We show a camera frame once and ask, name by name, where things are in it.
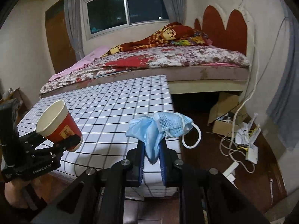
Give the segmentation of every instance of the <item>wooden door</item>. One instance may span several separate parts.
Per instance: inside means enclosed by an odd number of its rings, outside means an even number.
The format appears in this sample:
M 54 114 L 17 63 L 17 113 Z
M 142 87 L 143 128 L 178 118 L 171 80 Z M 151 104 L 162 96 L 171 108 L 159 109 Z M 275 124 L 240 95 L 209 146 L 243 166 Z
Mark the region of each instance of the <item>wooden door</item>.
M 77 62 L 66 30 L 63 0 L 46 11 L 45 23 L 52 64 L 55 73 L 59 73 Z

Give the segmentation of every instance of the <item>cardboard box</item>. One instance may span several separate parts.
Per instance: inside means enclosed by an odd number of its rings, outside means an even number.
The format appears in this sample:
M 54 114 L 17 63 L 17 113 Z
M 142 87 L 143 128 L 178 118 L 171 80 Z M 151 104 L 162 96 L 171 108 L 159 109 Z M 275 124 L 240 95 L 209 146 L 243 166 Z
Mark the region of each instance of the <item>cardboard box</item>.
M 232 123 L 224 122 L 216 120 L 217 118 L 221 117 L 222 115 L 231 111 L 235 113 L 241 105 L 239 104 L 239 96 L 231 94 L 231 93 L 224 93 L 221 92 L 219 94 L 218 102 L 211 108 L 208 124 L 211 124 L 213 121 L 213 132 L 220 134 L 220 135 L 228 135 L 231 133 L 232 130 Z M 243 106 L 238 113 L 236 118 L 235 124 L 235 132 L 239 129 L 238 124 L 243 122 L 243 120 L 247 117 L 246 108 Z

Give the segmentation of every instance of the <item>paper cup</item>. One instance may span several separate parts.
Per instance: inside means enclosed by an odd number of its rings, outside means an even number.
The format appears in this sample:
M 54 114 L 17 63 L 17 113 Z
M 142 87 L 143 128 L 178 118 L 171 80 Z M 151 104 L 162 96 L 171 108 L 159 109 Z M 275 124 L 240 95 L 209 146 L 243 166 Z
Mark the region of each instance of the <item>paper cup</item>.
M 68 151 L 76 151 L 83 141 L 83 135 L 63 100 L 58 100 L 51 104 L 41 115 L 36 124 L 36 133 L 53 143 L 57 143 L 75 134 L 80 136 L 80 143 L 68 149 Z

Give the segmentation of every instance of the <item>metal screw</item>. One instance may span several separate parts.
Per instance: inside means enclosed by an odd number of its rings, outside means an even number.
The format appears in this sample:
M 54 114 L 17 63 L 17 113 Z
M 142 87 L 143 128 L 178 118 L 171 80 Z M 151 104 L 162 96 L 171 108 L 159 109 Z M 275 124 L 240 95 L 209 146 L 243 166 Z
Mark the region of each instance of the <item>metal screw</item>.
M 131 162 L 130 162 L 130 160 L 128 160 L 128 159 L 124 159 L 124 160 L 121 161 L 121 164 L 122 164 L 123 166 L 128 166 L 130 163 L 131 163 Z
M 174 161 L 174 164 L 177 166 L 182 166 L 184 164 L 183 160 L 177 159 Z
M 86 174 L 87 175 L 93 175 L 95 173 L 95 169 L 94 168 L 89 168 L 86 170 Z
M 212 175 L 216 175 L 216 174 L 218 174 L 218 169 L 216 169 L 216 168 L 211 168 L 211 169 L 209 170 L 209 172 L 210 172 L 210 174 L 212 174 Z

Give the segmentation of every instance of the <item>surgical face mask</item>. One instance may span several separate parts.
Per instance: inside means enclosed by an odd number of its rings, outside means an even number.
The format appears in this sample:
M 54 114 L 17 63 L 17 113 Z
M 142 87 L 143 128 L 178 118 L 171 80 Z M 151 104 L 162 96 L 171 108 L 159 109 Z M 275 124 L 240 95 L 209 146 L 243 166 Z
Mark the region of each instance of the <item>surgical face mask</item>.
M 190 147 L 186 145 L 184 137 L 193 127 L 197 129 L 199 137 L 197 142 Z M 167 139 L 182 136 L 183 145 L 192 149 L 200 142 L 201 131 L 193 120 L 185 115 L 159 112 L 130 120 L 126 136 L 144 142 L 147 158 L 151 164 L 155 164 L 159 158 L 159 144 L 164 137 Z

